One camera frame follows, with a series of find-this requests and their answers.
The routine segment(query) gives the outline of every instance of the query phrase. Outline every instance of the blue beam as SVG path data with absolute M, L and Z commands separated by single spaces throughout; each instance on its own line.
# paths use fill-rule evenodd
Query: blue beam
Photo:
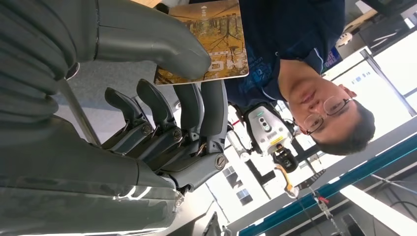
M 331 197 L 344 187 L 356 183 L 357 181 L 377 172 L 378 170 L 392 164 L 393 162 L 416 150 L 417 134 L 370 159 L 368 162 L 357 167 L 356 169 L 344 174 L 337 182 L 323 185 L 317 191 L 321 196 L 325 198 Z M 306 209 L 316 205 L 316 201 L 313 199 L 311 194 L 304 196 L 300 199 L 300 201 Z M 286 220 L 302 213 L 302 211 L 303 210 L 301 206 L 296 202 L 293 202 L 291 205 L 282 208 L 274 214 L 266 217 L 261 224 L 251 225 L 243 229 L 239 232 L 239 236 L 260 235 L 267 230 L 285 222 Z

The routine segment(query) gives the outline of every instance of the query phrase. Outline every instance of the short black hair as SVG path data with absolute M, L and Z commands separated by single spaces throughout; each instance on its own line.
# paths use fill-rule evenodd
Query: short black hair
M 317 146 L 322 152 L 333 155 L 349 155 L 360 152 L 366 148 L 369 141 L 375 134 L 375 118 L 372 112 L 366 109 L 358 101 L 354 100 L 357 105 L 357 111 L 361 116 L 360 121 L 356 124 L 353 131 L 348 137 L 335 144 L 317 143 Z

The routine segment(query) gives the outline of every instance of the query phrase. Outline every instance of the book cover illustration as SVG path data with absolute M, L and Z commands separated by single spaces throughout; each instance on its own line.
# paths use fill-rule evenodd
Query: book cover illustration
M 154 78 L 156 85 L 189 84 L 249 74 L 237 0 L 177 6 L 171 8 L 169 14 L 182 21 L 197 37 L 211 57 L 211 66 L 197 80 L 183 79 L 158 67 Z

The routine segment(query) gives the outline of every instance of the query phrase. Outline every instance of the joint screw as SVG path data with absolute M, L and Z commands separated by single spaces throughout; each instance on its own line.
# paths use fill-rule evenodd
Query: joint screw
M 152 127 L 148 124 L 145 124 L 144 127 L 142 127 L 142 133 L 144 135 L 149 135 L 152 133 Z
M 222 154 L 218 155 L 216 158 L 216 169 L 222 170 L 224 166 L 226 165 L 226 157 Z
M 179 141 L 182 137 L 182 132 L 179 129 L 176 129 L 173 133 L 174 141 Z

